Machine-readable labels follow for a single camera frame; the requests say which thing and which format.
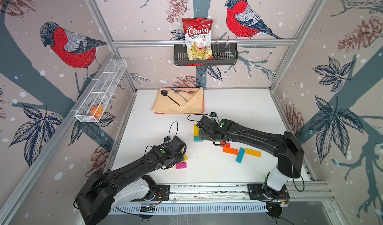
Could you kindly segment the magenta block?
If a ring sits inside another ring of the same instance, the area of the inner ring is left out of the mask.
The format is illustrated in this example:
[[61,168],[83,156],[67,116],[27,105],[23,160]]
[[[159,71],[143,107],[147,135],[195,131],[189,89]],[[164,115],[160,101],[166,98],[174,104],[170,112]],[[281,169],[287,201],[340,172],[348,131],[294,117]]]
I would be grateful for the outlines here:
[[176,169],[186,169],[186,168],[187,168],[186,162],[181,162],[176,164]]

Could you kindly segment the teal small block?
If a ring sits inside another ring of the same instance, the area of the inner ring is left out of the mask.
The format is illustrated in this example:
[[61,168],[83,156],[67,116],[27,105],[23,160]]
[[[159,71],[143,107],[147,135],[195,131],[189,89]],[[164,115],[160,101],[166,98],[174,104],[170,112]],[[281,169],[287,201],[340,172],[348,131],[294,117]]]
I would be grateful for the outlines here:
[[200,139],[199,137],[194,137],[193,140],[194,140],[195,142],[203,142],[203,140]]

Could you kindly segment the yellow orange block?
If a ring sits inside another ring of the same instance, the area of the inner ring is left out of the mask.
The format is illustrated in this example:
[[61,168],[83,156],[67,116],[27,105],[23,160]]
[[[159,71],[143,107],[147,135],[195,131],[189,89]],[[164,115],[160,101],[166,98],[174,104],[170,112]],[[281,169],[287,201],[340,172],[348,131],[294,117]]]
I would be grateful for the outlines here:
[[261,158],[261,152],[252,149],[245,149],[245,154]]

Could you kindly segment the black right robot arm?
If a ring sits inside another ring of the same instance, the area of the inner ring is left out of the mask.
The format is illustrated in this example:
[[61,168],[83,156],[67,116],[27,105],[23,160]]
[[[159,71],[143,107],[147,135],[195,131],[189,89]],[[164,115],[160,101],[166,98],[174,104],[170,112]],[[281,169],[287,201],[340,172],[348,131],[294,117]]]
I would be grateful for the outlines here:
[[290,132],[272,134],[244,127],[234,121],[222,119],[216,122],[205,115],[197,122],[199,139],[221,143],[237,142],[260,149],[276,157],[277,164],[267,175],[261,187],[261,194],[276,199],[289,179],[301,178],[304,150]]

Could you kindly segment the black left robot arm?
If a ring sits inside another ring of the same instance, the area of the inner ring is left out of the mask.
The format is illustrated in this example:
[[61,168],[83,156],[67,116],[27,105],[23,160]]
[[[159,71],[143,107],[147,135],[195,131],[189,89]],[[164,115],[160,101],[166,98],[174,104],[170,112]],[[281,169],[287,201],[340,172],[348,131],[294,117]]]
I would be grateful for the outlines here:
[[138,160],[119,169],[94,172],[75,197],[87,225],[101,222],[112,209],[137,199],[154,197],[157,184],[148,175],[158,169],[171,168],[184,160],[186,143],[179,137],[151,147]]

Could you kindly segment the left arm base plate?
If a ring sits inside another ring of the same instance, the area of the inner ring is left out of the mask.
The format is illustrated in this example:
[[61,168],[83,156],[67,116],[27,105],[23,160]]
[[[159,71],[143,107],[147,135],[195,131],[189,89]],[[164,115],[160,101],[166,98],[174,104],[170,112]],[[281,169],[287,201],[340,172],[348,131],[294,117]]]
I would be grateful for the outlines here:
[[170,185],[157,185],[149,190],[148,201],[168,201],[170,196]]

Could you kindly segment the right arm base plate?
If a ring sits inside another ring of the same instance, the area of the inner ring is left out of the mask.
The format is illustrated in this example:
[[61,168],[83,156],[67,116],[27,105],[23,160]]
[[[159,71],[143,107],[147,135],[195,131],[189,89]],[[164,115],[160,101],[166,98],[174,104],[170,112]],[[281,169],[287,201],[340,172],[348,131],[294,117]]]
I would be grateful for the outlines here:
[[261,202],[272,202],[274,200],[289,200],[290,196],[286,185],[281,191],[274,191],[267,188],[265,184],[253,183],[247,184],[248,194],[251,200],[258,200]]

